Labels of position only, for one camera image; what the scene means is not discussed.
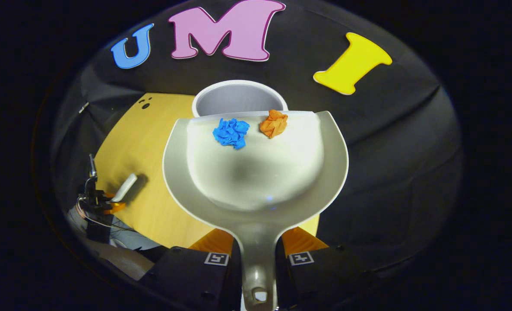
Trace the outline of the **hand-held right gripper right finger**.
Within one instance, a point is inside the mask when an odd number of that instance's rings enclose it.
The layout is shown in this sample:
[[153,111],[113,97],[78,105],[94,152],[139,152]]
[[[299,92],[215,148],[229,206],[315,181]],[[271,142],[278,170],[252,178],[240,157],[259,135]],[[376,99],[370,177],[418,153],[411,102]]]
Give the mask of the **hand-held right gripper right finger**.
[[379,283],[347,247],[328,246],[303,228],[284,232],[275,255],[279,311],[336,311]]

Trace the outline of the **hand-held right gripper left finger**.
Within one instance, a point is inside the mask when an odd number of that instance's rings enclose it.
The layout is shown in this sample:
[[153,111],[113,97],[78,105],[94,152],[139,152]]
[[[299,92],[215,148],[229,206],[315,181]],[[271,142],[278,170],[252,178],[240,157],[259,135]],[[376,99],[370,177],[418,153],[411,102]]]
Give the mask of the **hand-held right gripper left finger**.
[[242,311],[240,253],[232,235],[213,229],[189,248],[142,251],[153,266],[140,284],[181,311]]

